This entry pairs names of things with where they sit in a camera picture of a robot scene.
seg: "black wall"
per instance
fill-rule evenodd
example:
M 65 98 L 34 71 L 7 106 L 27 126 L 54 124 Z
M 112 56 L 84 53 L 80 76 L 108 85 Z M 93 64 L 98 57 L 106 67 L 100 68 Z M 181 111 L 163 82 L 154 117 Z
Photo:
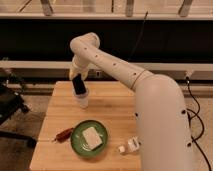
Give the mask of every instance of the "black wall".
M 0 20 L 0 58 L 70 61 L 70 40 L 95 32 L 100 49 L 132 62 L 213 63 L 213 21 Z

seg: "sponge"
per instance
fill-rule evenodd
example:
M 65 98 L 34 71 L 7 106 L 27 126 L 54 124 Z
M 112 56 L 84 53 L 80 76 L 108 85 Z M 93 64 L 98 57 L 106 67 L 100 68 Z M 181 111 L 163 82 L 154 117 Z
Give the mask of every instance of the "sponge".
M 82 132 L 90 150 L 94 150 L 96 147 L 101 145 L 103 142 L 94 127 L 89 127 Z

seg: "floor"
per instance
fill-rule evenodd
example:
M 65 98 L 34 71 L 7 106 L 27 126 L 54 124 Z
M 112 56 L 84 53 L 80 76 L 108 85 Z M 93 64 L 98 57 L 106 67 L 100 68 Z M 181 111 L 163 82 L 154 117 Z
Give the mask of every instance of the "floor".
M 0 126 L 0 130 L 17 132 L 38 137 L 50 96 L 24 96 L 30 112 L 23 114 L 17 111 L 11 120 Z M 26 146 L 26 141 L 0 139 L 0 170 L 28 171 L 33 149 Z
M 27 114 L 22 114 L 18 111 L 11 120 L 8 120 L 0 126 L 0 130 L 15 131 L 30 135 L 34 138 L 38 137 L 42 121 L 50 100 L 48 95 L 25 95 L 25 102 L 31 111 Z M 208 156 L 211 165 L 213 165 L 213 98 L 199 97 L 198 101 L 201 104 L 200 116 L 206 126 L 205 134 L 198 141 L 204 152 Z M 186 98 L 187 107 L 196 110 L 197 106 L 192 98 Z M 192 134 L 199 134 L 201 126 L 198 120 L 192 122 Z M 195 151 L 195 165 L 197 171 L 208 170 L 206 163 L 193 145 Z M 28 171 L 30 161 L 33 155 L 33 149 L 26 147 L 26 142 L 20 140 L 0 139 L 0 170 L 1 171 Z

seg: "green plate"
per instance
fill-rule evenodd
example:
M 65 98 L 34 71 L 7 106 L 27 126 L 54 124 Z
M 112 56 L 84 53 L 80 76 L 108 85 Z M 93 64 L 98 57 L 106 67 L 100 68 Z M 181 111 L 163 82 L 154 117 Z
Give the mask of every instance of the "green plate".
M 88 144 L 86 143 L 86 140 L 82 134 L 82 132 L 89 127 L 94 127 L 96 129 L 103 142 L 100 146 L 96 147 L 93 150 L 88 147 Z M 101 153 L 107 144 L 107 140 L 108 134 L 106 128 L 100 122 L 95 120 L 86 120 L 78 124 L 73 130 L 70 137 L 73 150 L 79 156 L 87 158 L 95 157 L 96 155 Z

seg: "small white object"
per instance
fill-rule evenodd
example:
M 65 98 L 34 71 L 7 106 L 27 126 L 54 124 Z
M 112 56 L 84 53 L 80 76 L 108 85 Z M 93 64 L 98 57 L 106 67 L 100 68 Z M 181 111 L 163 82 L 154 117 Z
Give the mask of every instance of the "small white object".
M 82 134 L 91 150 L 102 144 L 102 140 L 94 127 L 87 128 Z
M 137 151 L 140 147 L 140 145 L 138 143 L 138 137 L 133 137 L 133 138 L 128 139 L 127 143 L 128 143 L 128 147 L 129 147 L 129 152 Z
M 121 145 L 121 146 L 118 147 L 118 151 L 119 151 L 120 154 L 125 154 L 126 149 L 123 145 Z

